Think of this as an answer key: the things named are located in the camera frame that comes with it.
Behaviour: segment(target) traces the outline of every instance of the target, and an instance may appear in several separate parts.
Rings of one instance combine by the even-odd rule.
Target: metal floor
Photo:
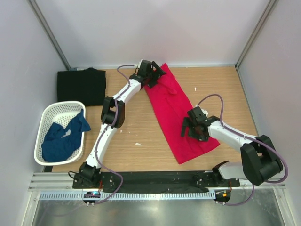
[[[231,193],[231,203],[245,200],[251,190]],[[64,214],[81,206],[63,217]],[[33,226],[284,226],[273,189],[256,189],[238,207],[213,200],[111,201],[92,206],[83,201],[39,201]]]

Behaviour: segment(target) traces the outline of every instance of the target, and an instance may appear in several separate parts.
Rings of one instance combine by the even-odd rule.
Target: wooden table
[[[218,93],[222,95],[225,103],[223,120],[245,133],[256,134],[234,67],[171,68],[171,71],[193,106],[203,97]],[[124,69],[123,72],[131,75],[133,69]],[[115,69],[106,70],[106,76],[108,96],[113,96],[126,84],[126,80]],[[202,108],[208,111],[209,116],[219,117],[220,100],[217,97],[209,98],[202,104]],[[86,110],[86,119],[91,131],[85,133],[82,158],[74,163],[54,166],[53,172],[78,172],[80,165],[90,154],[99,133],[102,107],[87,107]],[[111,140],[103,163],[114,171],[177,171],[210,170],[225,160],[241,161],[237,151],[221,143],[213,151],[179,165],[143,89],[126,105],[125,122]]]

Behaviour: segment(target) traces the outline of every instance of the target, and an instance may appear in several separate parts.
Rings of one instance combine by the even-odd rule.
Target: black cloth
[[[57,73],[57,101],[80,101],[85,106],[103,105],[105,71],[88,68]]]

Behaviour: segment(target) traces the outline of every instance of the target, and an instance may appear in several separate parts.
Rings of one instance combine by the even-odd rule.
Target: red towel
[[[168,65],[163,64],[161,68],[167,74],[153,88],[145,86],[145,90],[170,149],[182,164],[215,149],[220,143],[213,138],[208,142],[192,139],[188,136],[188,129],[185,137],[181,137],[184,117],[193,107]]]

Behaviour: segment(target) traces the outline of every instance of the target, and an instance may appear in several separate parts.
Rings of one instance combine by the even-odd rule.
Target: laundry basket
[[[35,161],[43,166],[56,166],[63,165],[70,162],[79,160],[83,155],[84,145],[84,133],[81,136],[80,148],[75,150],[73,154],[66,160],[60,162],[46,162],[42,157],[42,144],[44,142],[45,135],[47,134],[50,126],[53,122],[62,125],[64,128],[67,127],[68,123],[74,118],[81,110],[84,110],[84,117],[86,116],[85,106],[79,101],[64,101],[58,102],[48,106],[41,118],[36,145],[34,148],[34,159]]]

